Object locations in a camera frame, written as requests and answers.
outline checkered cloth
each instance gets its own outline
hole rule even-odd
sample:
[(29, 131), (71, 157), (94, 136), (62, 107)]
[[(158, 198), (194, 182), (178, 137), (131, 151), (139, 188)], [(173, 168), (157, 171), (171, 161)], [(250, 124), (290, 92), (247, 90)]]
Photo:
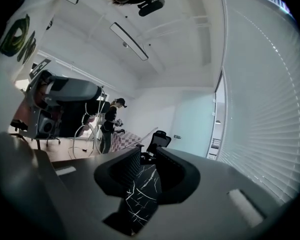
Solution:
[(128, 132), (128, 131), (126, 131), (125, 133), (114, 132), (112, 134), (112, 138), (111, 138), (110, 152), (116, 152), (116, 151), (122, 150), (126, 146), (129, 146), (140, 140), (141, 140), (141, 138), (139, 136), (134, 135), (133, 133)]

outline door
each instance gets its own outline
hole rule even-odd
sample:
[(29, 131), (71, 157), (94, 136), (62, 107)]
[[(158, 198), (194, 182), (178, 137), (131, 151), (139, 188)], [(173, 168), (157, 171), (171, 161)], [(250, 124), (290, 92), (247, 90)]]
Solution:
[(207, 156), (215, 121), (214, 98), (213, 92), (182, 92), (171, 127), (169, 148)]

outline window blinds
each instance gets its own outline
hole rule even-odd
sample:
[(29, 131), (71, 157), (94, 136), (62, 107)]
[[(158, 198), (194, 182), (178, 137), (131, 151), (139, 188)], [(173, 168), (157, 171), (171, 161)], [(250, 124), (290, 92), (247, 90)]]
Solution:
[(285, 203), (300, 191), (300, 32), (267, 0), (223, 0), (226, 126), (218, 160)]

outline gray pants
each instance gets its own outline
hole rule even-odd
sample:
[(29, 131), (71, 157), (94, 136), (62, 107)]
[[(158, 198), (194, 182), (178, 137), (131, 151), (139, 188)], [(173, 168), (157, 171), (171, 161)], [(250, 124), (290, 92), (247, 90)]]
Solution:
[(101, 154), (109, 153), (110, 146), (111, 146), (111, 131), (103, 132), (100, 147), (99, 147)]

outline woman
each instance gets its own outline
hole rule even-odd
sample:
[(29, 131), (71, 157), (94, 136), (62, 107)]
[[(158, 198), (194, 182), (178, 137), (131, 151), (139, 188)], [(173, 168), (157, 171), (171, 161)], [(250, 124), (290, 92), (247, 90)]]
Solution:
[(111, 146), (111, 134), (114, 131), (114, 125), (118, 126), (118, 121), (116, 121), (117, 108), (120, 109), (126, 104), (126, 101), (123, 98), (115, 99), (111, 103), (109, 111), (105, 113), (105, 122), (101, 126), (100, 130), (102, 132), (102, 139), (100, 143), (100, 152), (102, 154), (107, 154)]

